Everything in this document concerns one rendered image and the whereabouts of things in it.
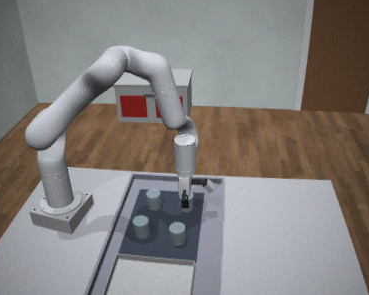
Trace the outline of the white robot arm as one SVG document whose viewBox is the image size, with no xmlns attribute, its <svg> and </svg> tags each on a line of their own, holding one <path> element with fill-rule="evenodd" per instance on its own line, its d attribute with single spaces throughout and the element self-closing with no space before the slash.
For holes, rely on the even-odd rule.
<svg viewBox="0 0 369 295">
<path fill-rule="evenodd" d="M 44 213 L 65 215 L 80 206 L 82 197 L 71 187 L 65 157 L 66 128 L 95 98 L 112 87 L 124 72 L 149 82 L 163 124 L 170 130 L 178 131 L 179 135 L 174 138 L 176 174 L 187 177 L 195 173 L 199 137 L 194 122 L 184 114 L 168 61 L 156 53 L 113 46 L 48 108 L 42 110 L 25 131 L 26 143 L 38 151 L 37 162 L 45 192 L 40 208 Z"/>
</svg>

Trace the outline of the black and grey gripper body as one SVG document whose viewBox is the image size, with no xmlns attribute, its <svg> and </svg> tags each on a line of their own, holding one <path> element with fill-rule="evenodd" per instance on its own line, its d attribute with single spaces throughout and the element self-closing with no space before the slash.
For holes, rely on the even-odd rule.
<svg viewBox="0 0 369 295">
<path fill-rule="evenodd" d="M 191 176 L 193 176 L 193 175 L 191 175 Z M 188 176 L 188 177 L 179 176 L 179 178 L 178 178 L 178 196 L 179 197 L 182 196 L 183 190 L 186 190 L 186 194 L 188 195 L 188 197 L 190 196 L 191 181 L 192 181 L 191 176 Z"/>
</svg>

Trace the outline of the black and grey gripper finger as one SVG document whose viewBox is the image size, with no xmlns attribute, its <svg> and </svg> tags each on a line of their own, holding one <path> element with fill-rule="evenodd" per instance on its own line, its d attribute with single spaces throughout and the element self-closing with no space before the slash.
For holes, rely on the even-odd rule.
<svg viewBox="0 0 369 295">
<path fill-rule="evenodd" d="M 181 200 L 182 208 L 189 208 L 189 201 L 188 201 L 188 196 L 186 195 L 186 190 L 183 190 L 182 197 L 183 197 Z"/>
</svg>

